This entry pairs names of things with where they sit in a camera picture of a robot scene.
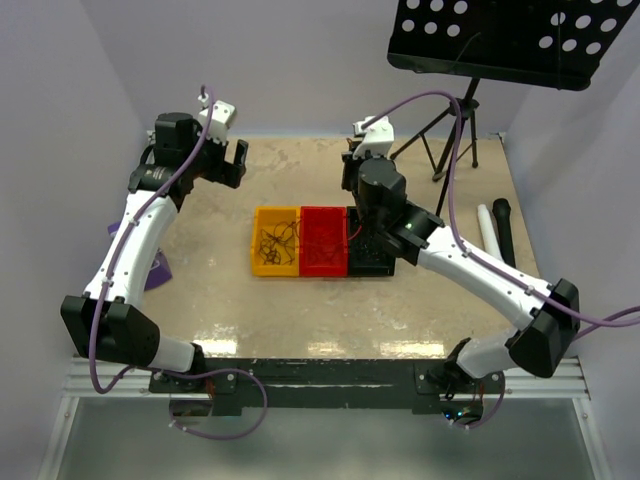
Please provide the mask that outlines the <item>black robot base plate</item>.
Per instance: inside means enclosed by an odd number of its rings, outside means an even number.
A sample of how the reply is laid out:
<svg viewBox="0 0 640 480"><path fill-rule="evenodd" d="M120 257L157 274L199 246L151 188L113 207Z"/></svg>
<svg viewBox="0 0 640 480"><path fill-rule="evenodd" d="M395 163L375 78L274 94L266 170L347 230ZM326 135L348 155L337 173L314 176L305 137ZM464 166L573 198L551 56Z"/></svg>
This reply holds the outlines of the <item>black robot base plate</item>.
<svg viewBox="0 0 640 480"><path fill-rule="evenodd" d="M216 416L246 408L409 410L455 418L482 415L482 394L498 394L504 376L446 380L442 359L250 359L207 358L207 379L152 377L153 394L178 399L203 394Z"/></svg>

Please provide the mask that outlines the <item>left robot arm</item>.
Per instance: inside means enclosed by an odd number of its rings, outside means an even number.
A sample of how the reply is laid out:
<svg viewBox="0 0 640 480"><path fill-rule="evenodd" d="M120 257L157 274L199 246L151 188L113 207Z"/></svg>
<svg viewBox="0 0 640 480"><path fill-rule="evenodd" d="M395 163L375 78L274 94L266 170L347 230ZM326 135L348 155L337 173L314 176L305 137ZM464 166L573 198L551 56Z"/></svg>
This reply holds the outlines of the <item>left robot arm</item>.
<svg viewBox="0 0 640 480"><path fill-rule="evenodd" d="M155 141L132 172L123 218L93 279L68 295L61 317L83 358L172 371L185 392L200 390L207 368L193 344L164 336L140 310L159 244L198 178L237 188L246 172L247 142L226 161L227 135L236 109L223 101L198 116L158 116Z"/></svg>

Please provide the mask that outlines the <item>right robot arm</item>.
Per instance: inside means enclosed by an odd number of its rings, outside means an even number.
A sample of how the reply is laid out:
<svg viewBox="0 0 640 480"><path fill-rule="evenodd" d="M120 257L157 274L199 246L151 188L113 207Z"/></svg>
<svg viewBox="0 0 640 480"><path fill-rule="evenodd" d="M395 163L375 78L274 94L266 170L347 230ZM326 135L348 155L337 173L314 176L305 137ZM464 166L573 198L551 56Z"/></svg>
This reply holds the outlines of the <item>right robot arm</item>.
<svg viewBox="0 0 640 480"><path fill-rule="evenodd" d="M353 195L364 234L392 256L455 282L511 324L500 335L460 341L436 378L466 393L511 368L552 377L579 330L577 287L525 274L458 238L452 223L408 200L393 161L372 156L360 142L350 142L342 161L342 187Z"/></svg>

